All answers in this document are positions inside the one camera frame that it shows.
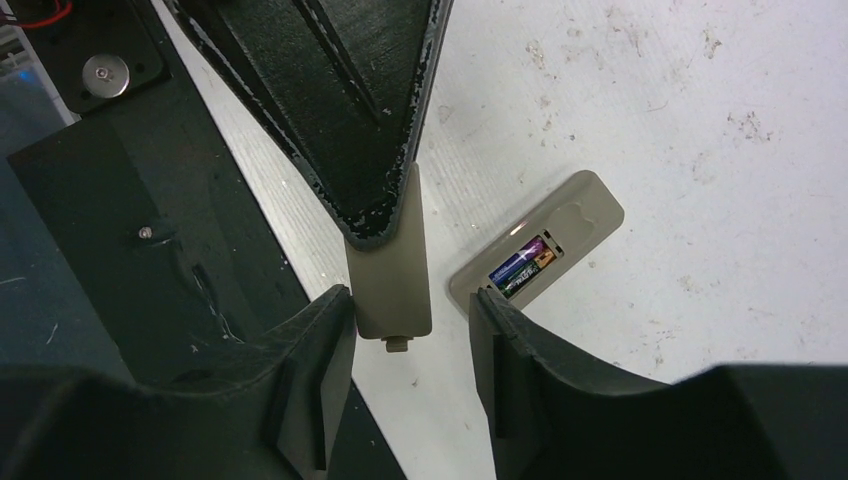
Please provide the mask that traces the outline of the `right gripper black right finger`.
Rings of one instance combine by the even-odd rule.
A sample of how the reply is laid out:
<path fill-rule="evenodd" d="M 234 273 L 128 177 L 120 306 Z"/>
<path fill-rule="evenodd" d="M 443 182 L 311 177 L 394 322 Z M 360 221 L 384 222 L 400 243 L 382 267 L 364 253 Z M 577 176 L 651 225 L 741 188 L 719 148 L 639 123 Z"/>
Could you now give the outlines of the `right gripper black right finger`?
<path fill-rule="evenodd" d="M 665 384 L 470 297 L 476 389 L 500 479 L 843 479 L 847 370 L 725 364 Z"/>

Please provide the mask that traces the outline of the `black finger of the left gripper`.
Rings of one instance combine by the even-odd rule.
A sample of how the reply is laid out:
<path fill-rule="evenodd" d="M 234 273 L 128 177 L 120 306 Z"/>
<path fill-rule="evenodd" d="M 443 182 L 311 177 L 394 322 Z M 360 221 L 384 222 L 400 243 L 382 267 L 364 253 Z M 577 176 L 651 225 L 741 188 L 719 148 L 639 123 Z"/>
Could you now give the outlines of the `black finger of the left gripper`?
<path fill-rule="evenodd" d="M 360 251 L 394 236 L 448 1 L 174 1 L 185 35 Z"/>

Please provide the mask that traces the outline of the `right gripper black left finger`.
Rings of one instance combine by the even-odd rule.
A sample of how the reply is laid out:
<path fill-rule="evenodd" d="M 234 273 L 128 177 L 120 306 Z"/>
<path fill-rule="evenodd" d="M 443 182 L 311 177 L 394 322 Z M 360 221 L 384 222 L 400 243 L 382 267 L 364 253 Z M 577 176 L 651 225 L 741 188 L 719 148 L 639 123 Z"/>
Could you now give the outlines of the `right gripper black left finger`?
<path fill-rule="evenodd" d="M 336 285 L 252 344 L 159 385 L 1 371 L 5 479 L 324 479 L 351 386 L 353 299 Z"/>

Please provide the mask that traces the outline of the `blue AAA battery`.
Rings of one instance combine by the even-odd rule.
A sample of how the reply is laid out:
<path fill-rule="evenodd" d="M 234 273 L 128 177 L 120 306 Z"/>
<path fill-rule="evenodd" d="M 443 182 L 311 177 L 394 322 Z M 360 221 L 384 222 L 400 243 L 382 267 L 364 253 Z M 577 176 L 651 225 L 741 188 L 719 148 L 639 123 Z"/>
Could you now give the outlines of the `blue AAA battery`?
<path fill-rule="evenodd" d="M 527 262 L 535 259 L 546 248 L 547 244 L 540 236 L 534 237 L 504 263 L 502 263 L 497 269 L 490 273 L 489 280 L 495 285 L 501 285 L 520 270 Z"/>

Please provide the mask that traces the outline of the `beige battery cover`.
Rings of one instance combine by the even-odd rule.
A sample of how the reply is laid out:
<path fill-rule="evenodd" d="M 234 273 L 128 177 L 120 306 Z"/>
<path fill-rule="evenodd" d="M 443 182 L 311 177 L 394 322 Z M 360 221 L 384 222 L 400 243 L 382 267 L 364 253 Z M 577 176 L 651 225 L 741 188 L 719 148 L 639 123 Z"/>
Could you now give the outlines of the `beige battery cover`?
<path fill-rule="evenodd" d="M 411 166 L 390 241 L 369 251 L 350 244 L 345 253 L 359 335 L 381 340 L 389 353 L 432 332 L 432 311 L 419 167 Z"/>

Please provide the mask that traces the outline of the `beige remote control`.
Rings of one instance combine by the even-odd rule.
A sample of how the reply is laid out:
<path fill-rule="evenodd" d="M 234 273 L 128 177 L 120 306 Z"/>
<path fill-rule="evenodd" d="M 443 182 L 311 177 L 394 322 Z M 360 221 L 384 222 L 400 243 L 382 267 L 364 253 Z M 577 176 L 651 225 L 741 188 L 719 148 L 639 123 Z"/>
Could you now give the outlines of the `beige remote control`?
<path fill-rule="evenodd" d="M 624 218 L 623 207 L 600 177 L 579 171 L 461 267 L 451 277 L 448 291 L 465 313 L 471 295 L 480 288 L 492 289 L 524 308 L 615 232 Z M 506 298 L 500 291 L 504 282 L 493 284 L 489 274 L 536 236 L 557 258 L 516 295 Z"/>

